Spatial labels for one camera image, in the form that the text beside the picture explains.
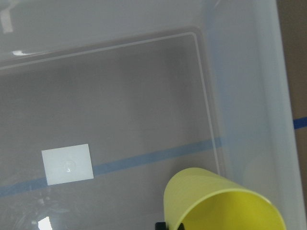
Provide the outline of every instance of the transparent plastic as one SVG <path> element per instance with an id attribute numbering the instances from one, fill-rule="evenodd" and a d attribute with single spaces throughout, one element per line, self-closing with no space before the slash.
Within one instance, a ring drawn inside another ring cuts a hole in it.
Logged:
<path id="1" fill-rule="evenodd" d="M 305 230 L 274 1 L 0 3 L 3 229 L 150 229 L 188 167 Z M 42 150 L 88 144 L 94 179 L 47 185 Z"/>

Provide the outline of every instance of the blue tape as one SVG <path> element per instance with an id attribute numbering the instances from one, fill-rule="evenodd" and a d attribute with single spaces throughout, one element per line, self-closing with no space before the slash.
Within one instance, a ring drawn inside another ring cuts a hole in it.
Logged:
<path id="1" fill-rule="evenodd" d="M 220 147 L 221 141 L 219 138 L 215 139 L 215 146 Z M 160 150 L 155 152 L 146 153 L 143 155 L 130 157 L 110 163 L 100 164 L 93 167 L 94 176 L 107 174 L 115 171 L 120 171 L 140 165 L 146 165 L 157 161 L 164 161 L 171 158 L 176 158 L 184 155 L 189 155 L 197 152 L 211 150 L 213 148 L 212 141 L 206 140 L 197 143 L 187 144 L 171 149 Z M 46 177 L 25 181 L 17 184 L 12 184 L 0 187 L 0 197 L 12 196 L 19 193 L 29 192 L 36 189 L 46 188 Z"/>
<path id="2" fill-rule="evenodd" d="M 307 127 L 307 117 L 293 120 L 294 129 Z"/>

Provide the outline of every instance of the yellow plastic cup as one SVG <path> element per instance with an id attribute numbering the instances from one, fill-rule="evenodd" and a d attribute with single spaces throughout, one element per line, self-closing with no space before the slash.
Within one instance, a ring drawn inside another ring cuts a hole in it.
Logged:
<path id="1" fill-rule="evenodd" d="M 277 208 L 262 195 L 210 171 L 188 168 L 164 192 L 169 230 L 285 230 Z"/>

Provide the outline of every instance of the yellow cup rim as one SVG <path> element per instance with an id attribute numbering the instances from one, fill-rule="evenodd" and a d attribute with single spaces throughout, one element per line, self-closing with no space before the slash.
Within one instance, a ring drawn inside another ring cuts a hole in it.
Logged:
<path id="1" fill-rule="evenodd" d="M 216 192 L 213 192 L 213 193 L 210 193 L 208 195 L 205 195 L 203 196 L 202 198 L 200 198 L 199 200 L 195 201 L 181 216 L 180 218 L 178 219 L 178 221 L 176 222 L 176 224 L 174 225 L 175 226 L 175 230 L 177 230 L 182 222 L 182 220 L 187 216 L 187 214 L 193 209 L 195 208 L 198 204 L 200 204 L 201 202 L 203 202 L 204 200 L 210 198 L 210 197 L 213 197 L 213 196 L 216 196 L 216 195 L 219 195 L 219 194 L 222 194 L 222 193 L 229 193 L 229 192 L 243 192 L 243 193 L 249 193 L 249 194 L 253 194 L 257 197 L 259 197 L 260 199 L 262 199 L 263 201 L 267 202 L 268 204 L 271 205 L 271 207 L 274 209 L 275 213 L 277 214 L 278 216 L 278 219 L 280 220 L 282 226 L 283 226 L 283 229 L 282 230 L 286 230 L 286 226 L 285 226 L 285 222 L 283 220 L 283 217 L 282 215 L 280 214 L 280 212 L 278 211 L 278 209 L 272 204 L 271 201 L 269 201 L 267 198 L 265 198 L 264 196 L 260 195 L 259 193 L 256 193 L 256 192 L 253 192 L 253 191 L 250 191 L 248 189 L 243 189 L 243 188 L 229 188 L 229 189 L 222 189 L 222 190 L 219 190 L 219 191 L 216 191 Z"/>

